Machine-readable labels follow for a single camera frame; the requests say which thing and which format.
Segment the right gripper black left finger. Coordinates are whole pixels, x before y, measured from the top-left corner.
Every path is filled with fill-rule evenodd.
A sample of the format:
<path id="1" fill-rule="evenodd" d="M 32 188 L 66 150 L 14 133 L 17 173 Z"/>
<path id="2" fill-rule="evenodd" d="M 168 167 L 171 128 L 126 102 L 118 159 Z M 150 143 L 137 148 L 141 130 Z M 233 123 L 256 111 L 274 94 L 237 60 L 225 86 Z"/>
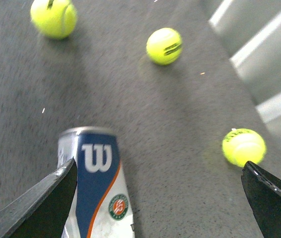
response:
<path id="1" fill-rule="evenodd" d="M 60 238 L 76 184 L 70 159 L 0 210 L 0 238 Z"/>

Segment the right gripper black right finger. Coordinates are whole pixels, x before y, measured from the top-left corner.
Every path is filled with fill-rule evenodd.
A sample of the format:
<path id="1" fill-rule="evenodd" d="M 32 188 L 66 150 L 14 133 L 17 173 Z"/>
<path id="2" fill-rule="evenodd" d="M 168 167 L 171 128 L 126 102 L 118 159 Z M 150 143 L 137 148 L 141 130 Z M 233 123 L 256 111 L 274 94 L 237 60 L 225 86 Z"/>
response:
<path id="1" fill-rule="evenodd" d="M 281 179 L 248 161 L 241 182 L 263 237 L 281 238 Z"/>

